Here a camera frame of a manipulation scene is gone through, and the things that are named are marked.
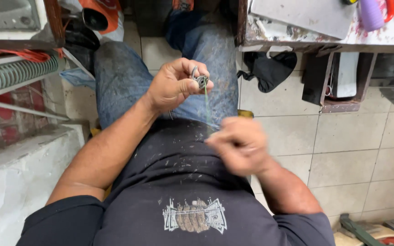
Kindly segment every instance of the t-shirt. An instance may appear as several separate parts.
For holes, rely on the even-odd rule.
[[[157,120],[104,202],[49,204],[27,217],[17,245],[334,245],[323,213],[271,216],[204,143],[213,131]]]

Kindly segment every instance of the printed graphic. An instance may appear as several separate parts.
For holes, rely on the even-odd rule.
[[[164,216],[164,230],[170,232],[177,228],[187,232],[203,232],[213,227],[221,234],[227,230],[224,208],[218,198],[214,201],[209,199],[209,205],[197,199],[191,205],[185,201],[185,205],[180,204],[174,207],[174,199],[170,198],[170,205],[162,211]]]

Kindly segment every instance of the left hand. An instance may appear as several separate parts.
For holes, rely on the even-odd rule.
[[[191,79],[191,72],[195,66],[198,66],[196,77],[204,74],[209,78],[206,65],[195,60],[180,58],[163,64],[142,99],[154,112],[164,113],[177,108],[189,95],[205,94],[205,89],[200,89],[198,83]],[[214,83],[208,81],[207,92],[209,93],[213,87]]]

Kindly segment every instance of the jeans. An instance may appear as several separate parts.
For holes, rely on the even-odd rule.
[[[237,115],[238,82],[235,45],[229,26],[217,16],[197,11],[173,11],[166,39],[182,57],[206,64],[214,88],[205,95],[191,95],[162,118],[207,122],[218,128],[225,117]],[[153,76],[139,55],[124,42],[108,42],[95,53],[97,110],[102,129],[120,118],[148,90]]]

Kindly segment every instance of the tiled floor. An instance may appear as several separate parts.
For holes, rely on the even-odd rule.
[[[180,57],[163,38],[139,38],[134,24],[124,26],[124,40],[142,55],[152,74]],[[237,69],[246,70],[242,53],[236,57]],[[268,151],[308,185],[333,227],[341,213],[354,220],[394,218],[394,105],[378,89],[369,88],[359,112],[319,115],[319,106],[301,100],[301,75],[299,62],[295,72],[267,94],[258,91],[257,80],[240,78],[238,108],[255,113],[268,134]],[[77,110],[95,117],[92,109]],[[251,185],[268,208],[255,177]]]

